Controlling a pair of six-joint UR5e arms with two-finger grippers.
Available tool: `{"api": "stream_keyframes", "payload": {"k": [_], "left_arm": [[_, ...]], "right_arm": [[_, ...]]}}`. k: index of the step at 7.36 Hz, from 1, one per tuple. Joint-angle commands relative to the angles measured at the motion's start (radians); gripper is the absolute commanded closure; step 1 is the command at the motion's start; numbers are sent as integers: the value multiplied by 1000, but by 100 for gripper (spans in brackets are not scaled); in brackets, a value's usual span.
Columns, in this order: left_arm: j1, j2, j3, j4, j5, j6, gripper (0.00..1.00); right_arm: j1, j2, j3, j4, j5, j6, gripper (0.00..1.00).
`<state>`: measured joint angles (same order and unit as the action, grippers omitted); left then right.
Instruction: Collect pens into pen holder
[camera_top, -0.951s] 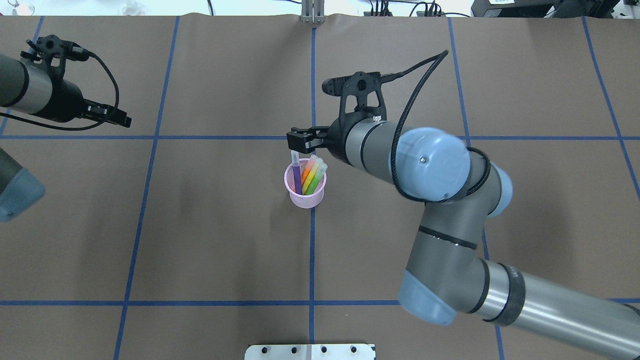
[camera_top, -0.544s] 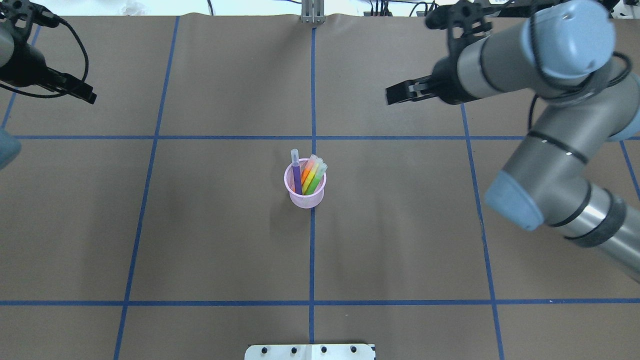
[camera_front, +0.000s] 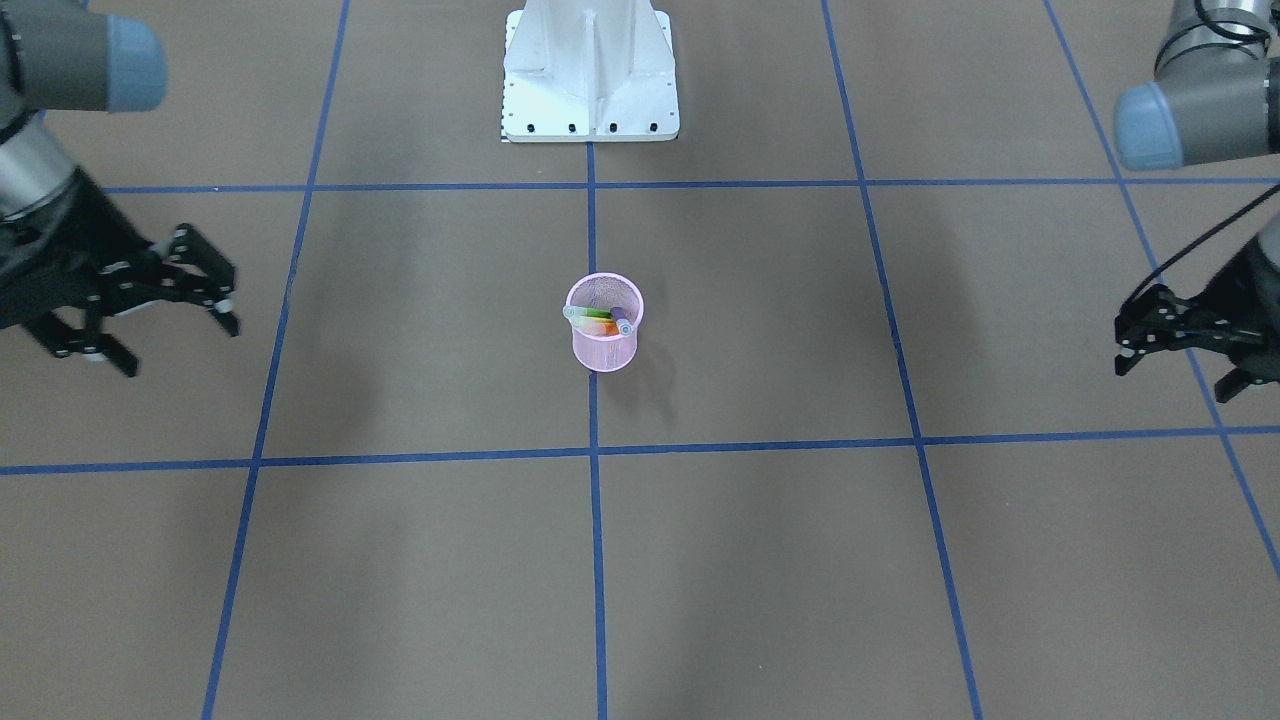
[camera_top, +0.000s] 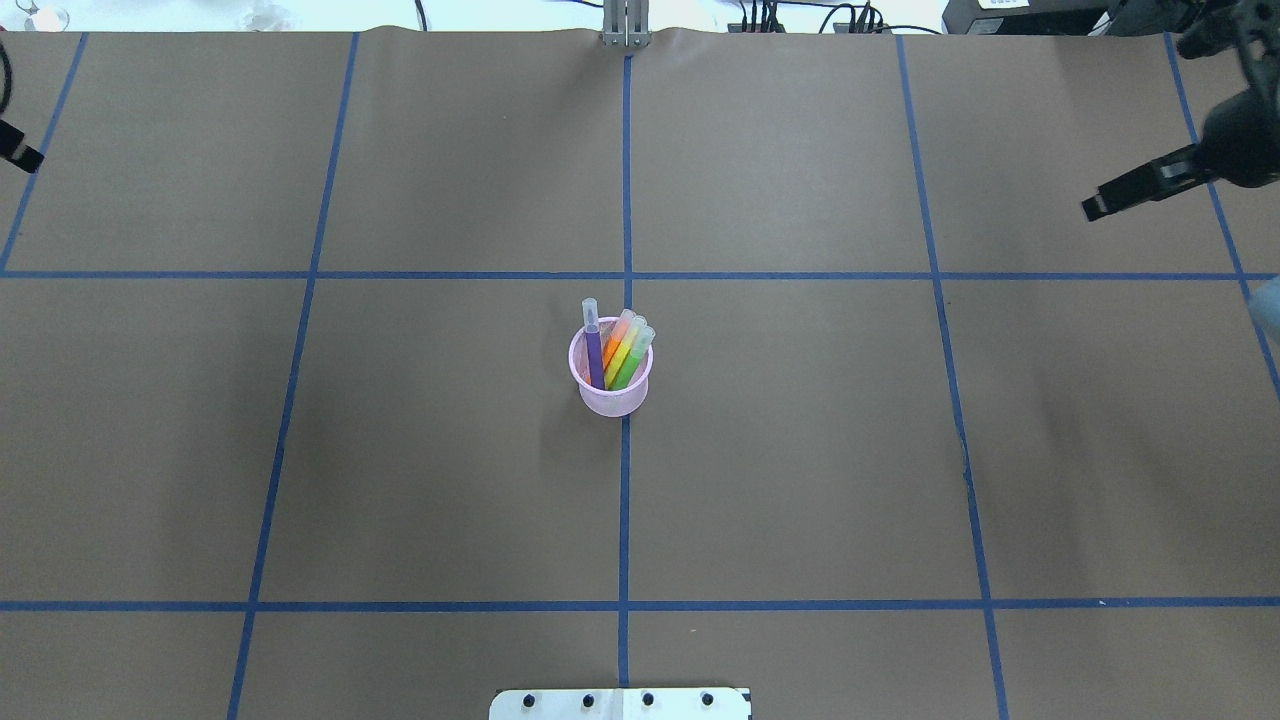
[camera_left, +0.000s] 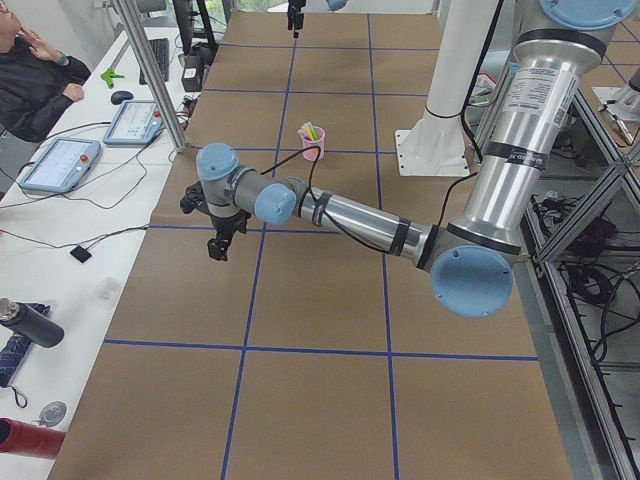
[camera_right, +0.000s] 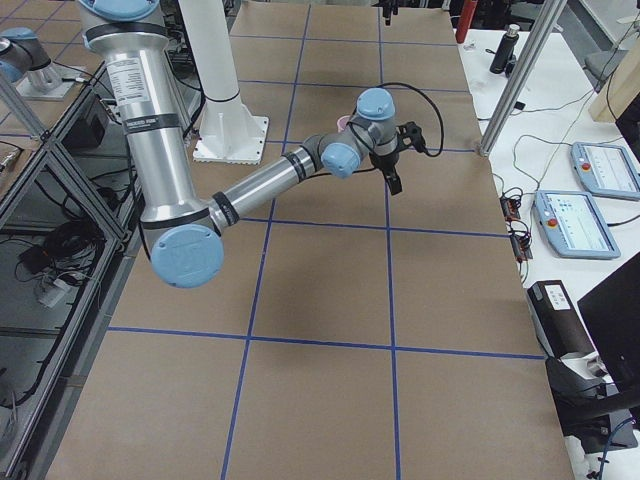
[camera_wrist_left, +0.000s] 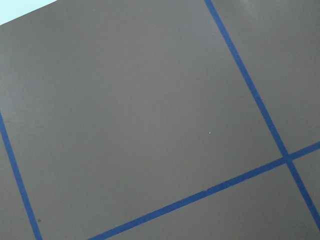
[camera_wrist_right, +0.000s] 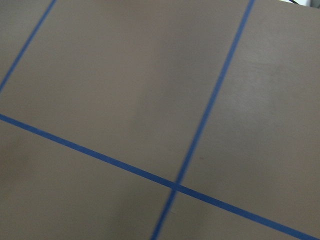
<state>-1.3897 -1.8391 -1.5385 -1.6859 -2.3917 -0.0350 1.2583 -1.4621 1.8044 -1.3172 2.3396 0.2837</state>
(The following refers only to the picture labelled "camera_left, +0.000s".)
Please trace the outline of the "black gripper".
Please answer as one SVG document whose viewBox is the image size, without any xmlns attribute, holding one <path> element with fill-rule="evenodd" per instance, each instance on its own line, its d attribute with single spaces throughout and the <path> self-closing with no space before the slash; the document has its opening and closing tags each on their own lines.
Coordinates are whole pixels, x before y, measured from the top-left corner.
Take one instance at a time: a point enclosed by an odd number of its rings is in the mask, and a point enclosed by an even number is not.
<svg viewBox="0 0 640 480">
<path fill-rule="evenodd" d="M 212 215 L 211 222 L 216 236 L 207 242 L 208 256 L 216 261 L 227 261 L 234 235 L 247 233 L 248 220 L 248 212 L 237 212 L 231 217 Z"/>
</svg>

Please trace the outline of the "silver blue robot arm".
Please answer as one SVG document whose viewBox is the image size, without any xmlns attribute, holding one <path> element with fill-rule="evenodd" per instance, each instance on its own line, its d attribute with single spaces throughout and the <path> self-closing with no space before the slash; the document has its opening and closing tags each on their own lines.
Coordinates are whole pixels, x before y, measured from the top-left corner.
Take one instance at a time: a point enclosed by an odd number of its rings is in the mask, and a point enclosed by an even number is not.
<svg viewBox="0 0 640 480">
<path fill-rule="evenodd" d="M 332 12 L 338 11 L 346 6 L 347 0 L 326 0 L 328 9 Z M 287 29 L 292 32 L 294 39 L 299 37 L 299 32 L 304 27 L 304 8 L 307 6 L 306 0 L 289 0 L 287 2 Z"/>
<path fill-rule="evenodd" d="M 495 313 L 511 295 L 517 229 L 580 78 L 601 63 L 616 26 L 637 8 L 634 1 L 534 1 L 525 8 L 515 76 L 463 212 L 446 226 L 415 225 L 309 181 L 268 177 L 224 143 L 203 147 L 196 171 L 216 232 L 210 256 L 225 259 L 249 217 L 281 225 L 295 216 L 409 258 L 430 273 L 436 299 L 455 314 Z"/>
</svg>

